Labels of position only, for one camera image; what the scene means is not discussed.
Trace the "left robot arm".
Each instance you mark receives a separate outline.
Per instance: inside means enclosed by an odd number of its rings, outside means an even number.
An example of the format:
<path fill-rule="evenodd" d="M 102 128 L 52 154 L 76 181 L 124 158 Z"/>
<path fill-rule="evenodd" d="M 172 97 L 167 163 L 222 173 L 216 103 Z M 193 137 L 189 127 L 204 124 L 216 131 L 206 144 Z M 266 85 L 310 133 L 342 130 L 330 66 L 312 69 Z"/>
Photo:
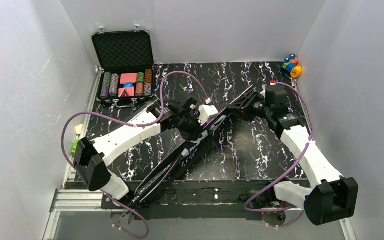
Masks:
<path fill-rule="evenodd" d="M 193 98 L 184 106 L 173 100 L 165 104 L 156 98 L 146 102 L 117 130 L 92 140 L 86 137 L 80 139 L 73 167 L 89 191 L 102 191 L 121 200 L 130 190 L 121 177 L 109 170 L 118 157 L 143 141 L 171 129 L 178 129 L 185 139 L 197 145 L 207 135 L 204 126 L 217 115 L 215 106 L 208 103 L 197 106 Z"/>

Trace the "black shuttlecock tube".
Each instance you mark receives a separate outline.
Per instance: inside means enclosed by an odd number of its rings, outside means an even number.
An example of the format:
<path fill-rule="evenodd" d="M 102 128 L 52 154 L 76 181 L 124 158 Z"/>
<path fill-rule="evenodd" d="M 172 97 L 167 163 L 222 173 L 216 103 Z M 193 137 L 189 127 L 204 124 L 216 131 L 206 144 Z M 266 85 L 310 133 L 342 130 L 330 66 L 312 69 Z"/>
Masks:
<path fill-rule="evenodd" d="M 147 101 L 138 110 L 129 115 L 124 121 L 133 125 L 149 125 L 155 122 L 161 114 L 159 101 Z"/>

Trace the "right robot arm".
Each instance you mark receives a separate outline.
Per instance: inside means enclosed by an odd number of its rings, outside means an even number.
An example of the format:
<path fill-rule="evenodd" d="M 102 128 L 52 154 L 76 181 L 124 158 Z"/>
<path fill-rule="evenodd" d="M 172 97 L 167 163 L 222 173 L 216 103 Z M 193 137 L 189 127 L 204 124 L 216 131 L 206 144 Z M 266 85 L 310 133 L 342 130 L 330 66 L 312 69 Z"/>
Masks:
<path fill-rule="evenodd" d="M 295 156 L 294 164 L 244 204 L 248 212 L 269 213 L 274 208 L 251 208 L 249 205 L 265 193 L 275 200 L 299 208 L 315 225 L 351 218 L 355 214 L 359 185 L 353 177 L 344 177 L 323 155 L 314 140 L 311 125 L 289 110 L 287 89 L 292 86 L 272 82 L 263 92 L 249 87 L 227 106 L 233 115 L 251 121 L 265 119 L 269 128 Z"/>

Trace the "black racket bag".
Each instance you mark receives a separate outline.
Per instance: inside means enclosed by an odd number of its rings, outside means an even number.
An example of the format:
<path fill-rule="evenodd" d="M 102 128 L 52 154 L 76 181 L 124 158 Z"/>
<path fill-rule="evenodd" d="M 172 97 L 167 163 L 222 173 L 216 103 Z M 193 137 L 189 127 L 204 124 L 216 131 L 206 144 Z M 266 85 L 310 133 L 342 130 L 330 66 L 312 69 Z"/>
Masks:
<path fill-rule="evenodd" d="M 135 190 L 132 202 L 136 205 L 153 201 L 165 188 L 184 175 L 195 164 L 194 155 L 219 131 L 232 111 L 224 108 L 216 118 L 207 123 L 195 135 L 194 139 L 186 140 L 171 152 L 152 172 L 145 177 Z"/>

